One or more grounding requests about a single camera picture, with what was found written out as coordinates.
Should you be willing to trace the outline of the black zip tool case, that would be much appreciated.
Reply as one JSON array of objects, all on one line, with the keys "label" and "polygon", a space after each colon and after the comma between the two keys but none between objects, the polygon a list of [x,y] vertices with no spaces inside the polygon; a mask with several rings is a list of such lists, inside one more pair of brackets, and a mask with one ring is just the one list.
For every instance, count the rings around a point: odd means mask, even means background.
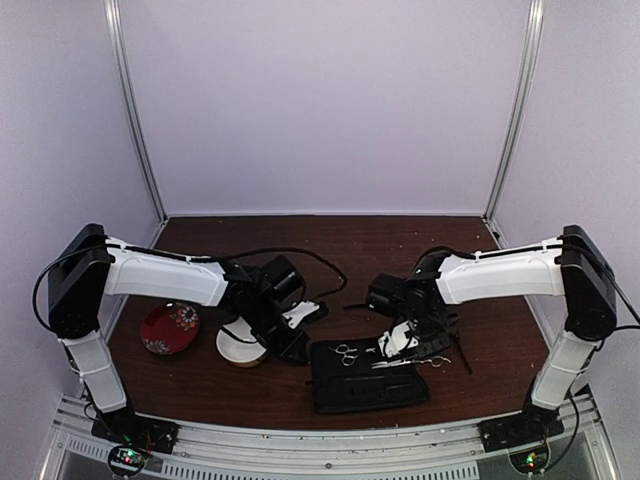
[{"label": "black zip tool case", "polygon": [[[378,353],[363,363],[344,367],[329,348],[340,344],[363,350],[376,347]],[[419,405],[430,399],[426,382],[412,365],[372,369],[380,362],[376,338],[326,340],[310,347],[311,386],[314,410],[318,414],[351,414]]]}]

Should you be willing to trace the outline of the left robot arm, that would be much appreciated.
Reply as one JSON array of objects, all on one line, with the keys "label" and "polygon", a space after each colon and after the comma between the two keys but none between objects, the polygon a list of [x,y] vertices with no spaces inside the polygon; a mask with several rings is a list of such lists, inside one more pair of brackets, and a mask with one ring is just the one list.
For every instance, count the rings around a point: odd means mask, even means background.
[{"label": "left robot arm", "polygon": [[110,351],[98,313],[106,295],[138,295],[222,308],[238,316],[253,338],[278,359],[306,362],[307,336],[301,323],[319,304],[284,301],[304,280],[278,256],[263,266],[244,266],[235,257],[188,256],[154,251],[109,237],[102,226],[86,225],[43,273],[48,283],[48,327],[62,342],[88,389],[106,429],[123,444],[144,433]]}]

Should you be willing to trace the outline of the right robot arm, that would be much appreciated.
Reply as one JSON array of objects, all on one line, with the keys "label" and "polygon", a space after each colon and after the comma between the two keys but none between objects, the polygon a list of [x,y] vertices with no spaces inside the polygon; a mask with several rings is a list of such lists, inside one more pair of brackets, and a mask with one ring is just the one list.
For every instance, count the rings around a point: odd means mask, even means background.
[{"label": "right robot arm", "polygon": [[463,253],[438,246],[425,251],[404,278],[378,275],[369,285],[369,309],[393,321],[378,339],[377,367],[424,362],[449,347],[449,307],[494,298],[552,296],[567,315],[549,356],[513,419],[519,440],[535,440],[551,424],[596,347],[617,326],[615,276],[577,225],[558,237],[519,248]]}]

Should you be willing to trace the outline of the silver thinning scissors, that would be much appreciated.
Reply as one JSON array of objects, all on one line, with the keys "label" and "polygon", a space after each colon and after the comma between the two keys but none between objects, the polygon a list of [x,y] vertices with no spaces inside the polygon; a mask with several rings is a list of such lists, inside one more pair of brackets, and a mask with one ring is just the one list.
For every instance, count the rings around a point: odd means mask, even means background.
[{"label": "silver thinning scissors", "polygon": [[345,343],[330,347],[329,350],[340,357],[340,362],[344,367],[352,367],[358,363],[363,363],[378,353],[376,347],[366,347],[360,350]]}]

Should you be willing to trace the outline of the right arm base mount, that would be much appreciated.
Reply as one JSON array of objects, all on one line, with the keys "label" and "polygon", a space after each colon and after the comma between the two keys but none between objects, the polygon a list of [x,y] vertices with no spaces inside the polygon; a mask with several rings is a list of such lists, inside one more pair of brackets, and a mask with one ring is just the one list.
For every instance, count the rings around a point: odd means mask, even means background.
[{"label": "right arm base mount", "polygon": [[518,413],[481,421],[478,431],[484,452],[505,451],[520,475],[546,473],[552,465],[549,440],[565,431],[559,409],[527,402]]}]

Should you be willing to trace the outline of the silver straight scissors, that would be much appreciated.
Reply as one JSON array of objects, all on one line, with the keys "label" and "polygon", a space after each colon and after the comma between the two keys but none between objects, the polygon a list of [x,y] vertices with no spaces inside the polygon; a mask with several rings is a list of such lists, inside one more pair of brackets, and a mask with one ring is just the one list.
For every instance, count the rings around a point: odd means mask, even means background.
[{"label": "silver straight scissors", "polygon": [[421,365],[421,364],[428,364],[428,365],[431,365],[433,368],[439,368],[444,364],[450,364],[450,363],[451,363],[451,360],[449,358],[440,356],[440,355],[435,355],[430,358],[412,357],[412,358],[374,362],[371,364],[371,368],[386,369],[386,368],[394,368],[394,367],[400,367],[400,366],[406,366],[406,365]]}]

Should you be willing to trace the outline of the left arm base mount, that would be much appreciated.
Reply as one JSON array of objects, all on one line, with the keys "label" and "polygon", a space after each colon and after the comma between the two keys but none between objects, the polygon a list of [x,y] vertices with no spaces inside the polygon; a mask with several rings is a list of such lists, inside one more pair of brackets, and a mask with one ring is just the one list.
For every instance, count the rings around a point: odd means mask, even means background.
[{"label": "left arm base mount", "polygon": [[171,454],[179,425],[123,408],[98,412],[93,420],[94,437],[113,443],[107,453],[107,467],[117,478],[130,479],[140,474],[153,453]]}]

